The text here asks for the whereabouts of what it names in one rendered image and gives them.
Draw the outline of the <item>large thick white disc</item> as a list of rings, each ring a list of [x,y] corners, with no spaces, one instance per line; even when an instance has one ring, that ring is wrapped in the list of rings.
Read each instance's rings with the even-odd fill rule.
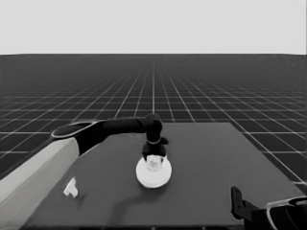
[[[136,178],[145,188],[154,189],[164,186],[172,176],[172,165],[158,155],[149,155],[148,161],[141,158],[135,168]]]

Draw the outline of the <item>small white T-shaped piece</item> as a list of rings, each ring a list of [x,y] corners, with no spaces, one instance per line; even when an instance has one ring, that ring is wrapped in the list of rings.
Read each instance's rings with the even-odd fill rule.
[[[72,197],[76,197],[79,194],[79,191],[76,187],[76,178],[73,177],[66,185],[63,193],[66,196],[71,195]]]

